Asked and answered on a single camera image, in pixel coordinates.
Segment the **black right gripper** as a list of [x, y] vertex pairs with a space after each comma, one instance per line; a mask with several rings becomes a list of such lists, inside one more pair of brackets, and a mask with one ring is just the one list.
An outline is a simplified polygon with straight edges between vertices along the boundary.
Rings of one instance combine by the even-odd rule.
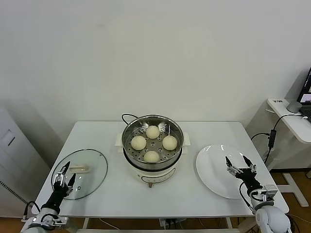
[[250, 159], [248, 159], [245, 155], [243, 156], [243, 159], [247, 166], [249, 168], [241, 168], [240, 170], [233, 166], [229, 158], [226, 156], [226, 165], [227, 165], [227, 171], [235, 176], [237, 179], [240, 179], [244, 182], [247, 191], [252, 192], [257, 189], [262, 189], [262, 185], [260, 185], [260, 182], [256, 180], [255, 176], [257, 175], [256, 171], [256, 165], [254, 165]]

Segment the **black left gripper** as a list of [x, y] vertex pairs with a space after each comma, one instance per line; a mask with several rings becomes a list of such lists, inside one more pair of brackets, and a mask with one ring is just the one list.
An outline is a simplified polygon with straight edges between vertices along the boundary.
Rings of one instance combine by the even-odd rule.
[[64, 183], [64, 186], [60, 185], [60, 182], [64, 182], [66, 178], [66, 172], [69, 168], [70, 161], [68, 161], [64, 166], [62, 166], [61, 170], [58, 171], [54, 177], [54, 190], [50, 195], [48, 201], [41, 206], [41, 208], [49, 208], [54, 211], [60, 211], [60, 205], [65, 197], [69, 195], [69, 193], [73, 190], [73, 185], [75, 183], [75, 173], [70, 178], [68, 184]]

